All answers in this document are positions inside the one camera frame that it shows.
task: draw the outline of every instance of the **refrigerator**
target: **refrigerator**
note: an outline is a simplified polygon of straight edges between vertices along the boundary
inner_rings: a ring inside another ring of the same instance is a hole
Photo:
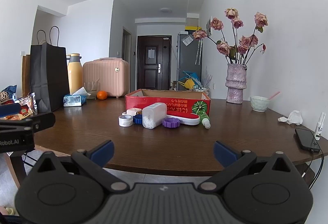
[[[197,59],[197,64],[195,65],[198,41],[193,40],[189,45],[185,45],[183,40],[188,36],[188,34],[178,34],[177,81],[186,76],[183,71],[196,72],[198,78],[201,79],[202,62],[200,61],[200,64],[198,65],[199,56]],[[177,90],[183,91],[186,89],[182,85],[177,84]]]

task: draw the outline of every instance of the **smartphone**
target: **smartphone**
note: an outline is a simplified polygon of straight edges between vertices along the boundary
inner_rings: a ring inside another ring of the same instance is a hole
[[[301,149],[307,151],[311,151],[312,149],[314,152],[320,152],[320,147],[311,131],[296,128],[295,133]]]

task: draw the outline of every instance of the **orange fruit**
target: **orange fruit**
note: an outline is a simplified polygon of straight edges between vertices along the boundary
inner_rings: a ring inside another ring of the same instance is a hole
[[[97,98],[99,100],[105,100],[107,98],[107,93],[105,91],[99,91],[97,93]]]

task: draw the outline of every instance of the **purple ceramic vase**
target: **purple ceramic vase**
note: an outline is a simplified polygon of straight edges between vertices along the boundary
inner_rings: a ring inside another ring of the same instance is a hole
[[[226,87],[227,102],[243,103],[243,90],[246,89],[246,69],[242,64],[228,64]]]

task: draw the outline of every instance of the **white wall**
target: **white wall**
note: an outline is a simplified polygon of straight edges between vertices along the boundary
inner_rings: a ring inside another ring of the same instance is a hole
[[[42,6],[66,15],[67,5],[59,0],[0,0],[0,89],[17,84],[22,88],[22,57],[30,52],[35,13]]]
[[[110,20],[113,0],[87,0],[68,7],[67,15],[57,17],[40,12],[36,16],[32,42],[36,32],[42,28],[47,33],[53,25],[60,29],[59,46],[66,48],[66,53],[80,53],[81,63],[101,57],[108,57]],[[57,29],[51,32],[52,45],[57,45]]]
[[[177,80],[177,48],[178,33],[184,31],[183,24],[145,24],[137,26],[137,36],[141,35],[171,35],[172,49],[171,49],[171,82]]]
[[[137,27],[134,23],[134,16],[125,7],[120,0],[114,0],[112,23],[110,26],[110,42],[109,42],[109,56],[110,57],[122,57],[122,37],[123,29],[131,34],[131,75],[130,75],[130,90],[136,89],[136,58],[137,55],[133,55],[133,52],[137,52],[134,42],[136,41]]]
[[[328,111],[327,24],[322,21],[328,17],[327,4],[328,0],[204,0],[200,25],[205,26],[210,16],[219,18],[225,25],[225,37],[232,45],[231,23],[224,15],[226,8],[238,9],[244,22],[238,37],[252,34],[257,11],[266,14],[269,26],[263,34],[256,35],[260,43],[266,44],[267,51],[264,55],[258,51],[247,65],[244,99],[248,100],[250,95],[268,97],[280,90],[282,93],[270,103],[270,108],[284,115],[300,110],[303,124],[314,130],[320,112]],[[220,34],[214,32],[214,41],[221,38]],[[226,98],[226,60],[208,39],[204,40],[202,64],[203,69],[208,67],[216,83],[212,97]],[[326,138],[327,133],[328,125],[323,129]],[[317,160],[311,166],[315,172],[319,163]],[[327,163],[312,188],[314,206],[307,223],[322,223],[328,219]]]

